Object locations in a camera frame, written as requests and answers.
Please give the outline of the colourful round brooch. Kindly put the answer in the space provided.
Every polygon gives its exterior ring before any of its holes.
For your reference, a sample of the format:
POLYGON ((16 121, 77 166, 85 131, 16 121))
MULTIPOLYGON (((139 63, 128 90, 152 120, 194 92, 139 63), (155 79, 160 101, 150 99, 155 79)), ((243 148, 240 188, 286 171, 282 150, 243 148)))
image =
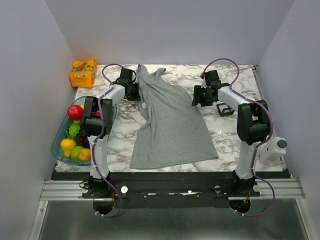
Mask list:
POLYGON ((141 107, 142 107, 143 109, 147 109, 147 108, 148 108, 145 103, 142 103, 141 107))

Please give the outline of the black brooch display box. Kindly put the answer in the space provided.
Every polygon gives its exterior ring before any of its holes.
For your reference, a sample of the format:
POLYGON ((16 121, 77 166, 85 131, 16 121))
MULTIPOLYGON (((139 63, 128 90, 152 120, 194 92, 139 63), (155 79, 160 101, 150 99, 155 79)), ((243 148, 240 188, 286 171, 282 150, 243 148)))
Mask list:
POLYGON ((219 103, 216 105, 218 113, 221 117, 226 117, 226 116, 230 116, 233 115, 235 110, 232 109, 229 105, 225 104, 225 103, 219 103))

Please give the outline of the grey tank top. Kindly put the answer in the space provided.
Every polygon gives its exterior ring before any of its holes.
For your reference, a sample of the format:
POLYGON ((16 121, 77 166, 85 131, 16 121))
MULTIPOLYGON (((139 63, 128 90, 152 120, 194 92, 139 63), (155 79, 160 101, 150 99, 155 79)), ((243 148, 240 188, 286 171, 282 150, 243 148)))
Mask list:
POLYGON ((153 170, 218 158, 207 124, 189 93, 166 82, 164 67, 149 73, 137 67, 140 102, 146 120, 138 130, 130 168, 153 170))

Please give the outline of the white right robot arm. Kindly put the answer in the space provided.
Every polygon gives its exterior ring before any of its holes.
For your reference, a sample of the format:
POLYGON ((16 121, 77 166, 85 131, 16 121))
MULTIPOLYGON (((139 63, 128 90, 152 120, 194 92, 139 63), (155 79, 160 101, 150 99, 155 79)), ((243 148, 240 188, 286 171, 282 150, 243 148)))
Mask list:
POLYGON ((255 164, 259 144, 272 136, 272 125, 268 117, 268 105, 264 100, 248 99, 231 88, 228 83, 222 83, 218 72, 210 70, 200 76, 205 83, 195 85, 193 89, 192 106, 212 106, 221 102, 227 108, 218 110, 220 116, 228 115, 226 111, 237 112, 236 130, 241 140, 238 164, 232 173, 229 191, 241 196, 255 184, 255 164))

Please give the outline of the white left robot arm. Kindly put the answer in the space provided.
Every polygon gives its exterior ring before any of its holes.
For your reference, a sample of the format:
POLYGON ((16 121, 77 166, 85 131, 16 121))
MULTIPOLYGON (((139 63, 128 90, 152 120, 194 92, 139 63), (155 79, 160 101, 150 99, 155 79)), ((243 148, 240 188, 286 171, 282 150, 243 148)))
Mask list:
POLYGON ((126 99, 139 101, 139 86, 134 70, 121 67, 120 75, 115 81, 110 81, 109 87, 97 96, 87 96, 84 101, 82 127, 86 133, 90 154, 91 171, 88 180, 89 189, 99 197, 107 197, 114 192, 119 197, 119 191, 108 180, 110 169, 107 160, 107 141, 113 126, 115 104, 126 99))

